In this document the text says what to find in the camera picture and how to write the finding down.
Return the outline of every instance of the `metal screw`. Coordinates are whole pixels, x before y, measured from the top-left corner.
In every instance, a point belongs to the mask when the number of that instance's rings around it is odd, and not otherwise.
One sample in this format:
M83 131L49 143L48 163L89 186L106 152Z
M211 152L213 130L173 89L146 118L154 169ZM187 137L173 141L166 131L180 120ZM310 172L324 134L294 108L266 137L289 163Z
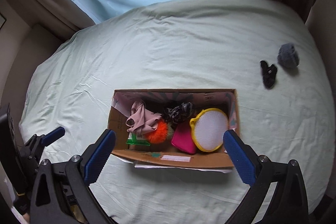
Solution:
M73 161L73 162L78 162L80 158L81 158L81 156L79 156L79 155L74 155L74 156L72 156L71 161Z
M290 163L293 166L298 166L299 165L299 163L296 160L291 160Z
M48 162L49 162L48 159L44 159L43 161L41 161L41 165L47 165Z
M268 161L269 159L267 158L267 156L265 156L265 155L261 155L261 156L259 156L259 160L260 160L261 162L266 162L266 161Z

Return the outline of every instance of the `orange fluffy ball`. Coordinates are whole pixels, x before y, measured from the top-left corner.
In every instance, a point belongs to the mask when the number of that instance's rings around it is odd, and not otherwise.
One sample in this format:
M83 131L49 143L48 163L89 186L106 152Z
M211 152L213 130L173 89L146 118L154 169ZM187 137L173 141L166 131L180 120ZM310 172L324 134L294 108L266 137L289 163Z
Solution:
M146 140L148 140L150 143L156 144L156 143L162 143L166 140L168 134L168 125L167 123L160 119L157 122L157 129L146 133L144 136Z

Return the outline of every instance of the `gray fuzzy ball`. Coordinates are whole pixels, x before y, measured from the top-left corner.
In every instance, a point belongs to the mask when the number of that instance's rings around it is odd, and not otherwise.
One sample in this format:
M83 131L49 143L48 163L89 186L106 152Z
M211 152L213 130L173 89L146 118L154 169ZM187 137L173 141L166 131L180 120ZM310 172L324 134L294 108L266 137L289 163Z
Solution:
M294 69L299 65L299 55L294 48L294 44L287 43L280 47L278 54L278 63L289 69Z

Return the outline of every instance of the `pink fabric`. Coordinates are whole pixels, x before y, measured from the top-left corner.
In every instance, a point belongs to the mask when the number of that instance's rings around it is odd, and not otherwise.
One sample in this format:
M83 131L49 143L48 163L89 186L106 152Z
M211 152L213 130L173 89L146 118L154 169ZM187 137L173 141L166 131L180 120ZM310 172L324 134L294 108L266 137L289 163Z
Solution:
M152 132L157 129L161 115L145 109L144 101L138 99L133 103L131 116L126 121L126 125L130 127L127 131L137 135Z
M196 154L197 147L191 137L191 128L189 121L180 123L173 135L171 144L177 149L189 153L191 155Z

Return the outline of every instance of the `yellow round brush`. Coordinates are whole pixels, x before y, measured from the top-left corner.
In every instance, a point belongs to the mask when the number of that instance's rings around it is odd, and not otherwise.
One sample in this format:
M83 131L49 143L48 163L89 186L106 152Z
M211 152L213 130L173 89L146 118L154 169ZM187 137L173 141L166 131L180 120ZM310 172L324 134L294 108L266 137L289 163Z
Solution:
M227 115L218 108L202 110L189 124L193 141L203 152L212 152L220 148L224 132L228 130Z

